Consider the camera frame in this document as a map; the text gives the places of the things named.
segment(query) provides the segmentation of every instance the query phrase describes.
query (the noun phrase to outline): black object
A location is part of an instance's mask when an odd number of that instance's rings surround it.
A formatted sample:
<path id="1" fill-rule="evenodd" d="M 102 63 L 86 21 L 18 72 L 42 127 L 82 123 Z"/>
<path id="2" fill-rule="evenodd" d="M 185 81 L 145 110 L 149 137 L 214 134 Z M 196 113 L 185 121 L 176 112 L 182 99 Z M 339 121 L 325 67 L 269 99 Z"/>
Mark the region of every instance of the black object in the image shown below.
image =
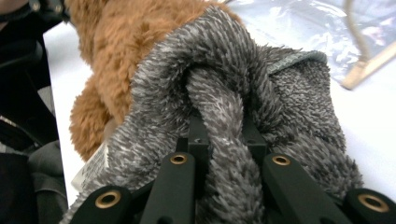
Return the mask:
<path id="1" fill-rule="evenodd" d="M 40 146 L 57 140 L 56 119 L 38 95 L 28 72 L 42 60 L 41 45 L 31 39 L 20 40 L 1 47 L 0 55 L 0 114 Z"/>
<path id="2" fill-rule="evenodd" d="M 36 224 L 35 192 L 27 157 L 0 156 L 0 223 Z"/>
<path id="3" fill-rule="evenodd" d="M 35 144 L 24 131 L 3 120 L 0 120 L 0 142 L 18 151 Z"/>
<path id="4" fill-rule="evenodd" d="M 68 208 L 59 141 L 32 152 L 27 165 L 35 188 L 39 224 L 59 223 Z"/>
<path id="5" fill-rule="evenodd" d="M 140 223 L 194 223 L 194 172 L 192 155 L 178 152 L 166 156 Z"/>
<path id="6" fill-rule="evenodd" d="M 252 119 L 245 118 L 243 135 L 247 147 L 262 168 L 265 223 L 396 223 L 396 204 L 385 195 L 369 189 L 351 190 L 345 199 L 327 195 L 296 160 L 287 155 L 268 152 L 258 133 Z M 101 192 L 113 189 L 128 191 L 108 186 L 90 195 L 76 212 L 71 224 L 193 223 L 193 202 L 203 192 L 202 189 L 194 191 L 193 188 L 203 187 L 198 181 L 205 175 L 199 172 L 207 172 L 210 158 L 208 147 L 201 118 L 191 116 L 189 138 L 178 139 L 177 152 L 163 159 L 154 187 L 151 188 L 151 182 L 135 191 L 131 197 L 125 193 L 127 199 L 124 202 L 128 203 L 114 204 L 124 215 L 120 211 L 111 213 L 110 210 L 105 211 L 94 205 Z M 189 163 L 194 157 L 197 160 L 195 166 Z M 177 161 L 186 164 L 180 166 Z"/>
<path id="7" fill-rule="evenodd" d="M 28 4 L 24 5 L 23 7 L 7 13 L 7 14 L 1 14 L 0 15 L 0 22 L 4 21 L 18 21 L 26 17 L 31 13 L 31 9 Z"/>
<path id="8" fill-rule="evenodd" d="M 29 0 L 33 12 L 48 19 L 70 21 L 64 0 Z"/>

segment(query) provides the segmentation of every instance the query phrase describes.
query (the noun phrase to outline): metal grommet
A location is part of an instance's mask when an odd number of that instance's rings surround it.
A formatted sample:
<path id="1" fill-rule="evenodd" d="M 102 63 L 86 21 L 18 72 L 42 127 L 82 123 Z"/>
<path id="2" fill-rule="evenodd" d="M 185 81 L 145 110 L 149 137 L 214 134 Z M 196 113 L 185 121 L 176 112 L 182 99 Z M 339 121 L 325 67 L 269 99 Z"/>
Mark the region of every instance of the metal grommet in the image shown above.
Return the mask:
<path id="1" fill-rule="evenodd" d="M 361 194 L 358 196 L 359 202 L 361 202 L 364 206 L 370 208 L 379 213 L 385 213 L 389 211 L 389 206 L 382 201 L 382 199 L 370 195 L 370 194 Z"/>
<path id="2" fill-rule="evenodd" d="M 187 157 L 184 155 L 181 155 L 181 154 L 177 154 L 177 155 L 171 157 L 171 162 L 175 165 L 183 164 L 186 161 L 187 161 Z"/>
<path id="3" fill-rule="evenodd" d="M 62 6 L 58 5 L 58 6 L 55 7 L 55 12 L 61 13 L 63 9 L 64 8 Z"/>
<path id="4" fill-rule="evenodd" d="M 290 160 L 284 156 L 274 156 L 273 162 L 278 165 L 290 165 Z"/>
<path id="5" fill-rule="evenodd" d="M 40 4 L 33 3 L 33 5 L 32 5 L 32 10 L 33 11 L 38 11 L 38 10 L 40 10 L 40 8 L 41 8 Z"/>
<path id="6" fill-rule="evenodd" d="M 121 199 L 121 194 L 118 190 L 110 190 L 101 194 L 95 201 L 98 208 L 109 208 L 117 204 Z"/>

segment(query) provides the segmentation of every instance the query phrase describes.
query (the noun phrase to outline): wooden stick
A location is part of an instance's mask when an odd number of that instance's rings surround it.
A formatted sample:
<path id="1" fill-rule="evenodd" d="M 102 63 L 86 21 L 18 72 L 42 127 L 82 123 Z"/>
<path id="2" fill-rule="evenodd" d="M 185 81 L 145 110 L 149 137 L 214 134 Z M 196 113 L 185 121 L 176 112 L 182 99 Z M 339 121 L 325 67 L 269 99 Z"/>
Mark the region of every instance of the wooden stick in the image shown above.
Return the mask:
<path id="1" fill-rule="evenodd" d="M 354 67 L 346 75 L 341 85 L 352 90 L 358 86 L 364 79 L 376 72 L 380 67 L 390 61 L 396 56 L 396 41 L 387 46 L 384 50 L 379 52 L 372 60 L 369 62 L 357 61 Z"/>

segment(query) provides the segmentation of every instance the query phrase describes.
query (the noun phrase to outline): gray plush toy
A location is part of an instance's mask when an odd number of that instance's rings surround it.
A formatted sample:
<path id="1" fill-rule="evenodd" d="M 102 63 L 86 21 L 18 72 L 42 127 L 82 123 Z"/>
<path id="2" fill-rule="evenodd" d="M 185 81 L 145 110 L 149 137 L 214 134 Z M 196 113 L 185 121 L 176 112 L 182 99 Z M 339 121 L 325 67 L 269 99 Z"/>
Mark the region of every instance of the gray plush toy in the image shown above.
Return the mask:
<path id="1" fill-rule="evenodd" d="M 106 185 L 131 192 L 158 174 L 188 133 L 196 108 L 213 148 L 197 223 L 262 223 L 262 181 L 242 137 L 253 117 L 271 151 L 292 156 L 326 191 L 360 188 L 357 165 L 332 108 L 326 56 L 259 47 L 247 30 L 210 7 L 158 43 L 132 80 L 134 103 L 109 143 L 108 164 L 64 216 Z"/>

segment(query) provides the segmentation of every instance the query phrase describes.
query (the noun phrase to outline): plush toy ear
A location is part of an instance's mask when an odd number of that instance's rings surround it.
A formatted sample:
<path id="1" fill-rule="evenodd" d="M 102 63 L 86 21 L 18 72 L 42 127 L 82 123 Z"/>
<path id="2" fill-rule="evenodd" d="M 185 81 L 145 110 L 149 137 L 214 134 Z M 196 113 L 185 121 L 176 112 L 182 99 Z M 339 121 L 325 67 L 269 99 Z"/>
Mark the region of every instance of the plush toy ear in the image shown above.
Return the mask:
<path id="1" fill-rule="evenodd" d="M 92 64 L 93 36 L 108 0 L 65 0 L 70 21 L 76 26 L 81 57 Z"/>

